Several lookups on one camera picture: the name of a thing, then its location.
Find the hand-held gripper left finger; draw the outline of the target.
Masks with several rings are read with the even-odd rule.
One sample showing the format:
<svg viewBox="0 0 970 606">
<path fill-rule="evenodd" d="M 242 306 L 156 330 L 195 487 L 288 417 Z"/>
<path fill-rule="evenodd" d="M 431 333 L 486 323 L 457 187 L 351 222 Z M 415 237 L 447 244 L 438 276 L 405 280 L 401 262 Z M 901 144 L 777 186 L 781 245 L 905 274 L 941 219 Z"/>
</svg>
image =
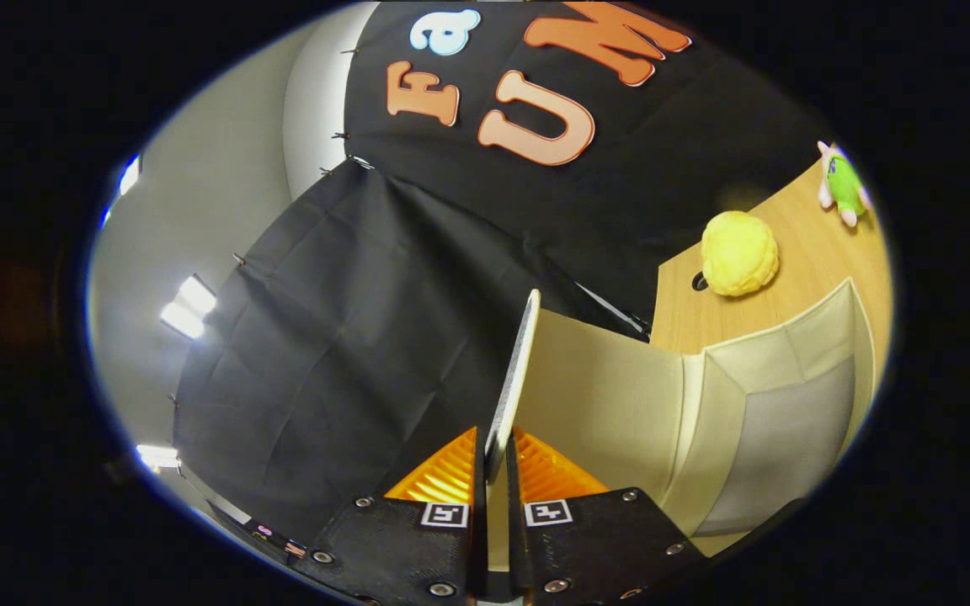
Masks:
<svg viewBox="0 0 970 606">
<path fill-rule="evenodd" d="M 473 427 L 388 490 L 350 500 L 292 571 L 346 605 L 473 605 L 483 498 Z"/>
</svg>

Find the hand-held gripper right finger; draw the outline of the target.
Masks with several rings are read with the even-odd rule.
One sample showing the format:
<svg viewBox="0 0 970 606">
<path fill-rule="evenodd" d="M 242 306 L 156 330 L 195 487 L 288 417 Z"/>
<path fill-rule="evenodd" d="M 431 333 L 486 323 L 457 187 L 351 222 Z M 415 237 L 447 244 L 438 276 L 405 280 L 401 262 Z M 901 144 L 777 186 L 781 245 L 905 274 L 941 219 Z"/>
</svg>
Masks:
<svg viewBox="0 0 970 606">
<path fill-rule="evenodd" d="M 507 456 L 509 564 L 528 605 L 653 605 L 711 560 L 635 486 L 611 490 L 515 429 Z"/>
</svg>

